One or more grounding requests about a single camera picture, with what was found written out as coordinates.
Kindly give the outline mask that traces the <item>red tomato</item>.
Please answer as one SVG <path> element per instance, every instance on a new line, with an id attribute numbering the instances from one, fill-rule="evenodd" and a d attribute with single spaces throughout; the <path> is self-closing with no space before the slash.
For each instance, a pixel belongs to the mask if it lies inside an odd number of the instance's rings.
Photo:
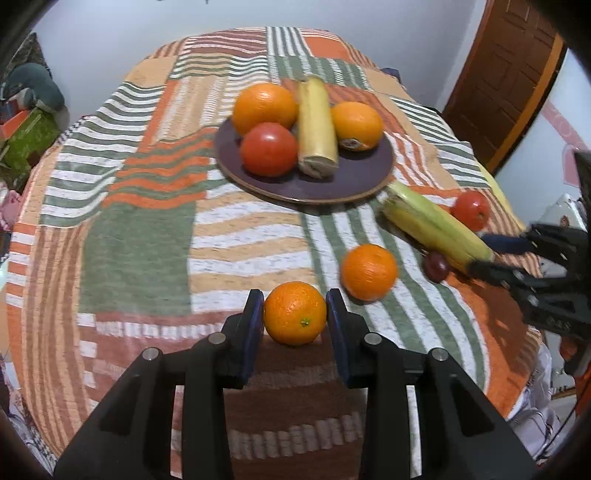
<path id="1" fill-rule="evenodd" d="M 297 139 L 279 123 L 262 123 L 246 133 L 240 143 L 242 166 L 253 175 L 277 178 L 297 164 Z"/>
<path id="2" fill-rule="evenodd" d="M 479 232 L 489 221 L 490 206 L 481 192 L 464 191 L 457 197 L 451 214 L 473 232 Z"/>

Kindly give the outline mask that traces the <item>yellow green corn cob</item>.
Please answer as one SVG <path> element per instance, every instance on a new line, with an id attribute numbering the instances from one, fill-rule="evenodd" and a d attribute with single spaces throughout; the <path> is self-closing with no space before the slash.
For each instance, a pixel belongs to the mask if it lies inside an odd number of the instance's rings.
<path id="1" fill-rule="evenodd" d="M 495 260 L 493 250 L 476 233 L 399 181 L 386 188 L 383 211 L 401 231 L 426 249 L 442 253 L 453 268 L 464 274 L 474 261 Z"/>

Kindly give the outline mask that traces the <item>dark red grape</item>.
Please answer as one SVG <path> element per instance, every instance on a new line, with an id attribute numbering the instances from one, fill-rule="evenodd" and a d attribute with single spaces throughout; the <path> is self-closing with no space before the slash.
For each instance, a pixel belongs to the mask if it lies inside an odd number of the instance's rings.
<path id="1" fill-rule="evenodd" d="M 432 282 L 441 283 L 449 276 L 451 266 L 442 253 L 431 251 L 423 258 L 423 270 Z"/>

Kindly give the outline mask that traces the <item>dark purple round plate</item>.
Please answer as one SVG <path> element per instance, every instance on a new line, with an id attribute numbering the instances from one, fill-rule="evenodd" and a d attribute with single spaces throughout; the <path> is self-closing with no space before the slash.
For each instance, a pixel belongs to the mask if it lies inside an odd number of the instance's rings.
<path id="1" fill-rule="evenodd" d="M 225 120 L 213 140 L 217 167 L 243 189 L 274 200 L 296 204 L 339 204 L 362 200 L 378 193 L 392 180 L 394 150 L 384 136 L 380 144 L 366 152 L 342 150 L 339 168 L 329 179 L 315 179 L 295 169 L 276 179 L 256 177 L 242 167 L 240 137 Z"/>

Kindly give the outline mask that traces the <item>orange with dark spot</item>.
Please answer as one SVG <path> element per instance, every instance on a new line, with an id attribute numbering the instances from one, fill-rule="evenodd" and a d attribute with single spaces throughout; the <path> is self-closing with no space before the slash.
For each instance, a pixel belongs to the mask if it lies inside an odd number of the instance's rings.
<path id="1" fill-rule="evenodd" d="M 370 151 L 377 147 L 384 133 L 379 113 L 360 102 L 342 102 L 332 107 L 332 125 L 339 146 L 351 151 Z"/>

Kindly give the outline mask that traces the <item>brown wooden door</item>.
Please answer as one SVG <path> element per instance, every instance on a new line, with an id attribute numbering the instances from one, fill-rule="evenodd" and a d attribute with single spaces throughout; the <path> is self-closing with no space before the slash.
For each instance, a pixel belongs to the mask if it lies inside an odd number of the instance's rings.
<path id="1" fill-rule="evenodd" d="M 494 174 L 524 138 L 558 75 L 566 45 L 529 1 L 488 1 L 444 109 L 458 138 Z"/>

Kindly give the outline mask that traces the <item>striped patchwork bedspread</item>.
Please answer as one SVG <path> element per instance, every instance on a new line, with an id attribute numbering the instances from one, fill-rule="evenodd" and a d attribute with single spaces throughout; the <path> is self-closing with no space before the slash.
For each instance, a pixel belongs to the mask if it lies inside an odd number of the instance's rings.
<path id="1" fill-rule="evenodd" d="M 501 289 L 457 275 L 435 284 L 420 253 L 382 222 L 382 196 L 297 207 L 246 192 L 215 164 L 213 139 L 240 92 L 294 90 L 314 74 L 332 102 L 381 115 L 394 179 L 443 207 L 467 190 L 489 200 L 488 230 L 521 229 L 494 179 L 434 111 L 332 33 L 250 27 L 186 37 L 139 62 L 25 189 L 8 258 L 12 423 L 47 467 L 147 347 L 173 352 L 221 329 L 253 288 L 339 285 L 346 252 L 389 250 L 399 277 L 355 305 L 372 329 L 416 351 L 447 349 L 503 415 L 541 343 Z"/>

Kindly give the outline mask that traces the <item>pale yellow corn cob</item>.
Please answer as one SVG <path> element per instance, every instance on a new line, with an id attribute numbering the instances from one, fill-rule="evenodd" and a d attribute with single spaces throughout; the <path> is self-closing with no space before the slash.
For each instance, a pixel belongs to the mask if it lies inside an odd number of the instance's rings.
<path id="1" fill-rule="evenodd" d="M 298 84 L 298 168 L 315 179 L 332 177 L 339 167 L 338 140 L 325 82 L 308 76 Z"/>

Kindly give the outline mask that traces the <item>red tomato on plate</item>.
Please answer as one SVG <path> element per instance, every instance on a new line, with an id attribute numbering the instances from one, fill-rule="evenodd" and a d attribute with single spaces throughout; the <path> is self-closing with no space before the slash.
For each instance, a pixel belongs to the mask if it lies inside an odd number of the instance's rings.
<path id="1" fill-rule="evenodd" d="M 246 133 L 240 143 L 242 166 L 253 175 L 277 178 L 297 164 L 297 139 L 279 123 L 262 123 Z"/>

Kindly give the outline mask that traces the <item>large orange on plate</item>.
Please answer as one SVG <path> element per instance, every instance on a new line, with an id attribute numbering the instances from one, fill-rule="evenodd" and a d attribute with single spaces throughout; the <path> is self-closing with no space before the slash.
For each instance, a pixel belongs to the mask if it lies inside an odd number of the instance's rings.
<path id="1" fill-rule="evenodd" d="M 279 123 L 290 129 L 297 120 L 297 114 L 297 102 L 289 90 L 273 83 L 260 83 L 247 87 L 238 95 L 231 123 L 240 135 L 267 122 Z"/>

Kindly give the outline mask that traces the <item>green fabric storage box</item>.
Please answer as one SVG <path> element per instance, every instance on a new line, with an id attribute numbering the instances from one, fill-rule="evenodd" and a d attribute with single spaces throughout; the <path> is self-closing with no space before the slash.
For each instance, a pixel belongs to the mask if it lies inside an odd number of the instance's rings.
<path id="1" fill-rule="evenodd" d="M 52 114 L 32 110 L 7 140 L 1 152 L 1 165 L 15 171 L 34 167 L 60 135 Z"/>

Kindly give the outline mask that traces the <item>grey green pillow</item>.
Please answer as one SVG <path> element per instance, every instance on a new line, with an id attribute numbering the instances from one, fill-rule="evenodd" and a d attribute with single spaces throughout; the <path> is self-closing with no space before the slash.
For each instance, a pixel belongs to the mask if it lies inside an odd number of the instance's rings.
<path id="1" fill-rule="evenodd" d="M 24 63 L 14 68 L 1 86 L 1 99 L 15 101 L 20 110 L 39 108 L 52 114 L 65 104 L 49 71 L 37 63 Z"/>

